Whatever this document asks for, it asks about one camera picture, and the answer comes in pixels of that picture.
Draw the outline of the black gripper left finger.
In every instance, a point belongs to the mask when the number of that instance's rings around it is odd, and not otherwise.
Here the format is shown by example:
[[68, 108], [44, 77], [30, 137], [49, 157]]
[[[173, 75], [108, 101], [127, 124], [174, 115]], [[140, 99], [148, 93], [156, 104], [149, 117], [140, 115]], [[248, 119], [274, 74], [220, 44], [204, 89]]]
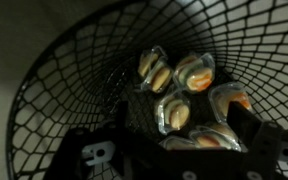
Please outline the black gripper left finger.
[[118, 128], [123, 128], [126, 121], [128, 111], [128, 102], [121, 101], [118, 107], [117, 115], [116, 115], [116, 124]]

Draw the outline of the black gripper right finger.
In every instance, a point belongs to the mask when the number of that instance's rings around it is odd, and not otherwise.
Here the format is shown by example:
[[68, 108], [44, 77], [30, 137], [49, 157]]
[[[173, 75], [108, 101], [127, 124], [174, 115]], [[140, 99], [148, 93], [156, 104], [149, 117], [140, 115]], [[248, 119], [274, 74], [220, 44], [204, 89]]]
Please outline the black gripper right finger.
[[246, 147], [250, 147], [262, 122], [241, 103], [229, 103], [227, 124]]

